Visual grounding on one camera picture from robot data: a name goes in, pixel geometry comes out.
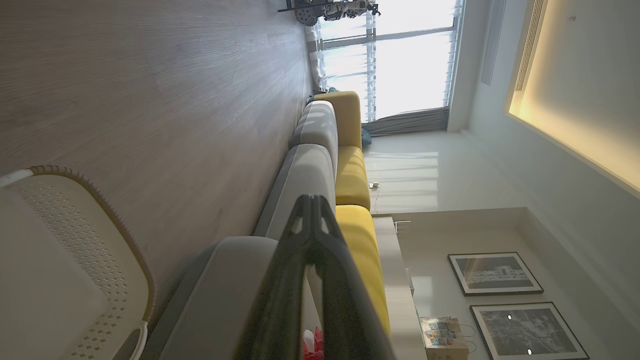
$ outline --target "gray wood plank floor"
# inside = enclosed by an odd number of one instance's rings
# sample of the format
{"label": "gray wood plank floor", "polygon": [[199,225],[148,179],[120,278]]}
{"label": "gray wood plank floor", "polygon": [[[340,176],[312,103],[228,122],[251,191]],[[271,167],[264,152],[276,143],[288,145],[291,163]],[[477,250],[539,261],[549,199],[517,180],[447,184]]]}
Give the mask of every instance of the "gray wood plank floor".
{"label": "gray wood plank floor", "polygon": [[284,0],[5,0],[0,174],[89,177],[149,262],[184,267],[251,234],[311,93]]}

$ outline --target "framed picture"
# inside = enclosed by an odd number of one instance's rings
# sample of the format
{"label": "framed picture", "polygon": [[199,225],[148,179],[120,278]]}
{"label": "framed picture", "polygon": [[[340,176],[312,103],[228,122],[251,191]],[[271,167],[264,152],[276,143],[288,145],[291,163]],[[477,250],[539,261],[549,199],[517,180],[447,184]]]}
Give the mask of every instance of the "framed picture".
{"label": "framed picture", "polygon": [[587,360],[552,302],[471,306],[492,360]]}
{"label": "framed picture", "polygon": [[544,292],[517,252],[453,254],[449,262],[465,296]]}

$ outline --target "sheer curtain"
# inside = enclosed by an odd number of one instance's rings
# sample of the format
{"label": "sheer curtain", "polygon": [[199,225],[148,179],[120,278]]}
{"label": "sheer curtain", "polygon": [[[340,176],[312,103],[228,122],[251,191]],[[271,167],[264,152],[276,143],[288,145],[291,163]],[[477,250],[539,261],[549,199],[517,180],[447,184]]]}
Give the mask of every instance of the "sheer curtain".
{"label": "sheer curtain", "polygon": [[319,20],[307,28],[323,90],[361,97],[362,122],[447,107],[461,0],[378,0],[382,15]]}

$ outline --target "gray cushion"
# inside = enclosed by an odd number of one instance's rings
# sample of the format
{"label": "gray cushion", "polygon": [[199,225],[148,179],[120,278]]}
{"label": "gray cushion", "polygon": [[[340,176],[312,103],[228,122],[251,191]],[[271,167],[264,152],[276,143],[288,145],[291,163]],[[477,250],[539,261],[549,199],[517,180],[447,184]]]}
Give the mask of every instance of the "gray cushion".
{"label": "gray cushion", "polygon": [[331,156],[334,178],[338,167],[338,127],[333,105],[328,101],[310,102],[293,133],[289,147],[301,143],[324,146]]}
{"label": "gray cushion", "polygon": [[253,235],[279,240],[296,200],[303,194],[324,196],[335,214],[335,178],[323,146],[304,143],[289,150],[262,209]]}
{"label": "gray cushion", "polygon": [[[232,359],[278,242],[226,238],[187,270],[149,337],[141,360]],[[302,329],[320,326],[303,285]]]}

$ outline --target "white picture mat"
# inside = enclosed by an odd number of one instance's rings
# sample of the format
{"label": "white picture mat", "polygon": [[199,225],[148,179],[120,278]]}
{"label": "white picture mat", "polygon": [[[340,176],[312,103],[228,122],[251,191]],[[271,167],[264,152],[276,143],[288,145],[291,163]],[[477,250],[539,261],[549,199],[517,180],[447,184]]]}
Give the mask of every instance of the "white picture mat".
{"label": "white picture mat", "polygon": [[[483,288],[483,289],[470,289],[467,285],[467,280],[462,274],[462,270],[460,270],[460,266],[458,266],[457,259],[482,259],[482,258],[514,258],[520,265],[520,268],[524,270],[525,274],[531,284],[533,286],[521,286],[517,288]],[[537,280],[524,262],[516,252],[505,252],[503,254],[462,254],[462,255],[449,255],[449,259],[451,259],[451,263],[453,264],[453,268],[456,271],[456,275],[460,280],[460,284],[462,288],[465,290],[465,293],[478,294],[478,293],[511,293],[511,292],[521,292],[521,291],[542,291],[542,287],[538,284]]]}
{"label": "white picture mat", "polygon": [[[486,346],[488,347],[489,352],[491,353],[491,357],[493,358],[493,360],[569,360],[569,359],[586,359],[587,354],[585,353],[585,351],[582,349],[582,346],[580,345],[580,343],[578,342],[578,340],[575,338],[575,336],[573,335],[573,333],[571,332],[571,330],[569,329],[569,326],[564,322],[564,320],[562,319],[562,316],[560,316],[560,313],[558,312],[558,310],[556,309],[556,307],[553,305],[553,303],[551,302],[540,302],[540,303],[535,303],[535,304],[513,304],[513,305],[497,305],[497,306],[492,306],[492,305],[487,305],[487,306],[472,306],[472,311],[474,313],[474,316],[476,317],[478,326],[482,332],[482,336],[485,338],[486,340]],[[524,354],[524,355],[503,355],[500,356],[498,355],[498,352],[495,348],[495,346],[493,345],[493,340],[491,339],[490,335],[489,335],[489,329],[486,327],[486,324],[483,321],[482,316],[480,315],[481,311],[509,311],[509,310],[529,310],[529,309],[549,309],[551,310],[551,312],[554,314],[554,316],[556,317],[556,320],[558,321],[558,323],[560,324],[560,326],[562,327],[564,333],[569,337],[569,340],[571,340],[571,343],[573,344],[573,347],[575,347],[576,352],[567,352],[567,353],[560,353],[560,354],[533,354],[533,356],[530,356],[528,354]]]}

